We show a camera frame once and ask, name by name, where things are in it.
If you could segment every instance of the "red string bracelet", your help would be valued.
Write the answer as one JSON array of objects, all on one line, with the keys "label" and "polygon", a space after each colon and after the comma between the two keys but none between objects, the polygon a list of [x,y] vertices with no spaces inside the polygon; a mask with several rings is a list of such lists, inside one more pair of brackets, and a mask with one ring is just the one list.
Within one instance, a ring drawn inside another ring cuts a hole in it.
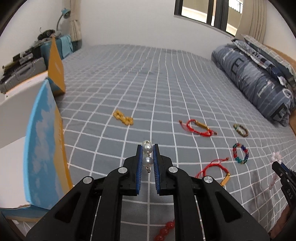
[{"label": "red string bracelet", "polygon": [[195,178],[198,178],[199,175],[202,173],[202,176],[206,176],[206,171],[208,168],[210,167],[219,167],[221,168],[226,174],[229,173],[228,169],[226,167],[223,167],[220,163],[223,161],[228,161],[229,157],[226,157],[225,159],[215,159],[213,160],[210,164],[208,164],[203,170],[201,170],[196,176]]},{"label": "red string bracelet", "polygon": [[[230,178],[230,173],[228,171],[227,168],[223,167],[220,163],[223,162],[223,161],[227,161],[229,160],[229,157],[226,157],[225,159],[216,159],[216,160],[213,160],[210,164],[208,164],[202,171],[200,171],[196,176],[195,178],[198,178],[199,175],[202,173],[203,176],[206,176],[206,171],[208,168],[210,167],[219,167],[221,168],[225,173],[226,173],[226,176],[225,178],[222,180],[222,182],[220,183],[221,186],[224,186],[229,178]],[[165,237],[169,234],[170,230],[172,230],[173,228],[175,227],[175,220],[172,221],[172,222],[167,222],[165,224],[165,227],[162,228],[160,231],[159,231],[159,234],[155,236],[154,238],[154,241],[164,241],[165,240]]]},{"label": "red string bracelet", "polygon": [[[207,131],[206,132],[199,132],[199,131],[196,131],[194,130],[190,124],[191,122],[194,122],[197,126],[203,128],[203,129],[206,129]],[[201,135],[203,137],[210,137],[212,136],[213,134],[217,135],[217,132],[211,130],[207,125],[203,124],[203,123],[200,123],[199,121],[195,120],[195,119],[190,119],[189,121],[187,121],[186,124],[184,124],[181,120],[179,121],[179,123],[181,124],[181,127],[185,130],[185,131],[190,131],[190,132],[193,132],[195,134],[198,134],[198,135]]]}]

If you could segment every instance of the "blue gripper pad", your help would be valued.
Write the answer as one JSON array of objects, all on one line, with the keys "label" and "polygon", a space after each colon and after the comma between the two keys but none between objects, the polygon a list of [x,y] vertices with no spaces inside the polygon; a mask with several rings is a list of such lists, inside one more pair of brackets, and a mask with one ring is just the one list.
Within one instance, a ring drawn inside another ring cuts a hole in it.
[{"label": "blue gripper pad", "polygon": [[153,167],[154,167],[154,179],[155,179],[155,188],[157,194],[160,192],[160,176],[159,176],[159,167],[157,162],[157,155],[155,145],[153,146]]},{"label": "blue gripper pad", "polygon": [[142,178],[142,162],[143,162],[143,147],[140,148],[140,156],[138,160],[138,168],[137,168],[137,175],[136,175],[136,193],[140,193],[141,189],[141,178]]}]

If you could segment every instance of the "pearl earring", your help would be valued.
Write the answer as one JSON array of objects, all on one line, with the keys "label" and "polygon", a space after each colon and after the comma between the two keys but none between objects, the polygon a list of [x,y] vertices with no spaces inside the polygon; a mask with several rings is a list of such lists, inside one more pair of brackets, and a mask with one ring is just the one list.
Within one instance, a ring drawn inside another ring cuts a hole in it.
[{"label": "pearl earring", "polygon": [[150,156],[150,153],[153,151],[153,145],[150,141],[146,140],[142,143],[143,153],[146,154],[142,160],[143,166],[146,168],[147,172],[150,173],[150,168],[153,166],[153,158]]}]

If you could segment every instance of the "window frame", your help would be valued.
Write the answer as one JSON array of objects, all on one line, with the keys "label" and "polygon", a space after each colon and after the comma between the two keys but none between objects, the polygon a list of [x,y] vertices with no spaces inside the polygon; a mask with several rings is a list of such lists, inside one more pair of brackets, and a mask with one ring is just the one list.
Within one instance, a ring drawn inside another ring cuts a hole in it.
[{"label": "window frame", "polygon": [[[188,18],[182,15],[182,8],[183,8],[183,0],[176,0],[174,15]],[[227,20],[228,20],[228,9],[229,9],[229,0],[216,0],[214,28],[223,31],[224,33],[229,34],[230,36],[233,36],[231,33],[226,32]],[[214,11],[214,0],[209,0],[206,23],[199,20],[195,20],[195,19],[192,19],[192,20],[197,21],[199,23],[207,24],[213,27],[211,25],[213,11]]]}]

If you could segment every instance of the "beige curtain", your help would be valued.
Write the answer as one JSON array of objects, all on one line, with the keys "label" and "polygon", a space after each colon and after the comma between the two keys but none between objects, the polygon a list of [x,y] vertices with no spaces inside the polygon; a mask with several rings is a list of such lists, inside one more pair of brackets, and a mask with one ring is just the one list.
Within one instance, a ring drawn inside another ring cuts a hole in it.
[{"label": "beige curtain", "polygon": [[64,0],[64,7],[71,10],[69,20],[72,41],[78,41],[82,39],[80,25],[80,4],[81,0]]},{"label": "beige curtain", "polygon": [[243,40],[247,34],[262,43],[266,29],[266,0],[244,0],[242,18],[235,37]]}]

